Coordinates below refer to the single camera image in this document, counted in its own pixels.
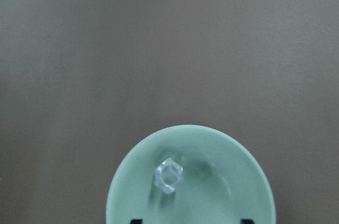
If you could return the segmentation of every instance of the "clear crystal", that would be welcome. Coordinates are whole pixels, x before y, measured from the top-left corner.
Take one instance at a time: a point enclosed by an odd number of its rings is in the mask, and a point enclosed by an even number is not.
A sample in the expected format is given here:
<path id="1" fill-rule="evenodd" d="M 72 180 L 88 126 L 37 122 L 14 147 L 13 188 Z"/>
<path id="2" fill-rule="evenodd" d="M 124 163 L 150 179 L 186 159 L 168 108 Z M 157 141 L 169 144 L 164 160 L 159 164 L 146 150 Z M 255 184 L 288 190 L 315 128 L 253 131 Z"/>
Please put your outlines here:
<path id="1" fill-rule="evenodd" d="M 154 185 L 170 195 L 184 181 L 182 172 L 182 166 L 168 158 L 155 169 Z"/>

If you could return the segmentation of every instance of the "gray table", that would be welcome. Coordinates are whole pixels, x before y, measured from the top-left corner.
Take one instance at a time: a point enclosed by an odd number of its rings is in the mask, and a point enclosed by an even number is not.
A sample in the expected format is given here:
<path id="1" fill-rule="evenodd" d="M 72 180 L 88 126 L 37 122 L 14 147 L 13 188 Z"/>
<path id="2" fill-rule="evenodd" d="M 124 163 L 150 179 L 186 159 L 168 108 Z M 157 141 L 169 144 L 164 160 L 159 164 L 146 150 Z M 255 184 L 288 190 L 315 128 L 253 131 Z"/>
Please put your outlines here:
<path id="1" fill-rule="evenodd" d="M 339 219 L 339 0 L 0 0 L 0 222 L 104 223 L 142 138 L 201 124 L 278 223 Z"/>

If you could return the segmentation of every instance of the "green plate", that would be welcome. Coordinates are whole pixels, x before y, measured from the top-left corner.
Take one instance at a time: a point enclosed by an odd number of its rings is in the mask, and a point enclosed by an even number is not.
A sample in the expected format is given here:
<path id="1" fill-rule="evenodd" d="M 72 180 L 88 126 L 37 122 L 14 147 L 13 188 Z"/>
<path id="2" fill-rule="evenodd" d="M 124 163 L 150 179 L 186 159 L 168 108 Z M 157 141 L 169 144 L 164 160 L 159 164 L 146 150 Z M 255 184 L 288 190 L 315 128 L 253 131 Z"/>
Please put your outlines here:
<path id="1" fill-rule="evenodd" d="M 184 182 L 171 194 L 154 185 L 167 158 L 183 167 Z M 270 185 L 254 157 L 230 136 L 182 125 L 153 133 L 126 155 L 113 178 L 107 224 L 275 224 Z"/>

